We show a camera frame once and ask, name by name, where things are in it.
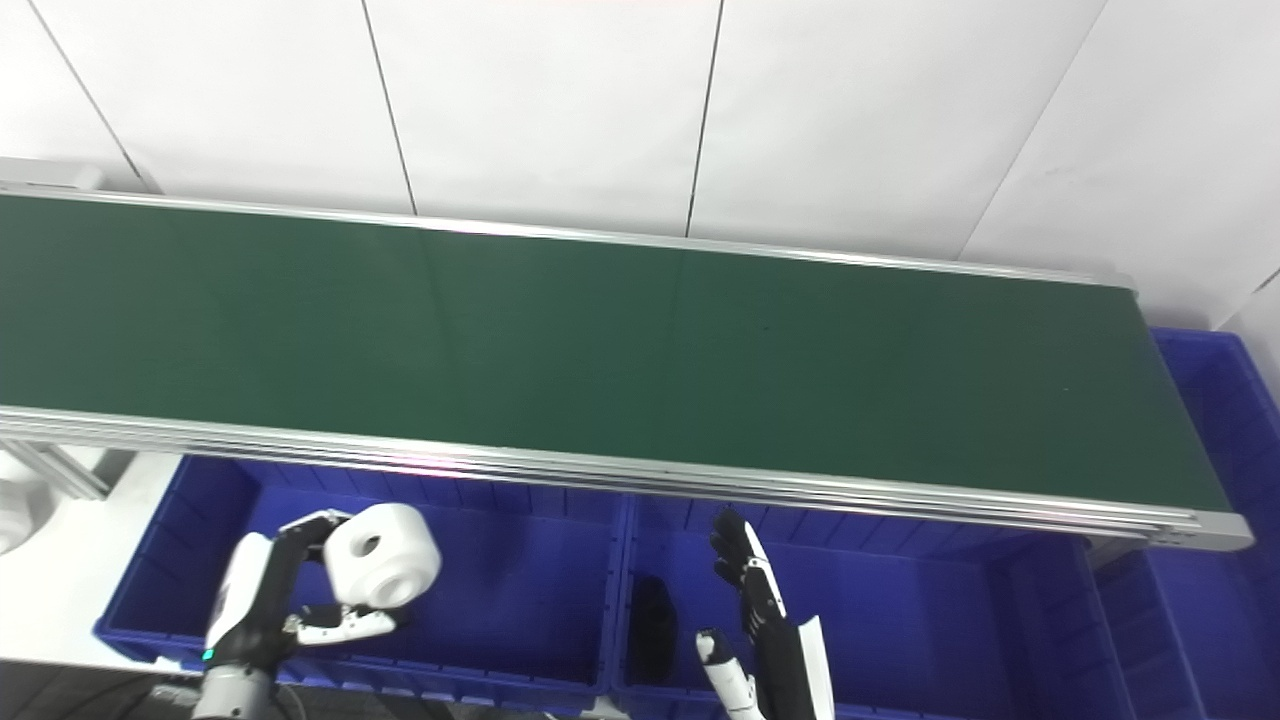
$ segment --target cable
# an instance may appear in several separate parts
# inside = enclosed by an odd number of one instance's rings
[[[70,708],[67,712],[63,712],[61,715],[59,715],[54,720],[67,720],[68,717],[76,715],[81,710],[84,710],[86,707],[88,707],[88,705],[91,702],[93,702],[95,700],[101,700],[101,698],[104,698],[104,697],[114,693],[115,691],[119,691],[122,688],[127,688],[127,687],[129,687],[133,683],[137,683],[140,680],[157,680],[157,678],[155,675],[137,675],[137,676],[129,678],[128,680],[122,680],[122,682],[115,683],[113,685],[108,685],[108,687],[97,691],[96,693],[88,696],[87,698],[77,702],[76,705],[70,706]]]
[[[293,716],[284,708],[284,703],[280,702],[279,697],[271,698],[271,707],[274,707],[275,711],[280,714],[280,717],[284,717],[284,720],[293,720]]]
[[[298,694],[298,691],[293,689],[292,685],[285,684],[282,684],[280,689],[289,693],[289,697],[293,698],[293,703],[298,706],[298,720],[307,720],[307,706],[302,705],[302,696]]]

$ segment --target white spool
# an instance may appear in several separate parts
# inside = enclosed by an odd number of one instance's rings
[[[324,561],[338,602],[387,609],[426,592],[442,559],[422,515],[388,502],[339,525],[324,544]]]
[[[31,534],[31,509],[22,486],[0,480],[0,555],[22,544]]]

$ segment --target white robotic hand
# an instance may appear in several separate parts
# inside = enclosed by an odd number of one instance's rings
[[[259,533],[241,538],[205,639],[205,676],[193,719],[260,720],[268,712],[280,662],[300,646],[381,635],[408,621],[402,605],[426,585],[397,607],[335,602],[289,611],[298,570],[305,562],[323,565],[325,543],[351,519],[340,510],[320,510],[283,525],[274,538]]]
[[[716,574],[737,588],[756,665],[756,675],[748,675],[722,630],[698,633],[698,656],[730,719],[833,720],[822,623],[817,616],[803,625],[787,619],[773,568],[750,523],[724,509],[714,529]]]

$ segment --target spool hole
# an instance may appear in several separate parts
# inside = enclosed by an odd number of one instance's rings
[[[369,536],[364,541],[356,542],[356,557],[364,557],[378,548],[378,543],[383,542],[381,536]]]

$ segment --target blue plastic bin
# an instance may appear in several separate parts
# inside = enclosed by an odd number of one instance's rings
[[[1098,574],[1140,720],[1280,717],[1280,413],[1238,337],[1153,331],[1257,543],[1151,550]]]
[[[675,670],[613,697],[634,720],[722,717],[694,633],[719,626],[750,665],[736,593],[712,570],[721,505],[641,497],[626,550],[618,656],[636,578],[676,607]],[[837,715],[861,719],[1112,720],[1129,715],[1083,541],[1068,536],[737,505],[769,552],[787,610],[822,616]]]
[[[197,667],[241,534],[387,501],[422,511],[436,583],[407,628],[303,650],[282,679],[575,714],[604,694],[631,502],[608,492],[188,457],[95,632],[128,657]],[[305,566],[293,601],[332,598]]]

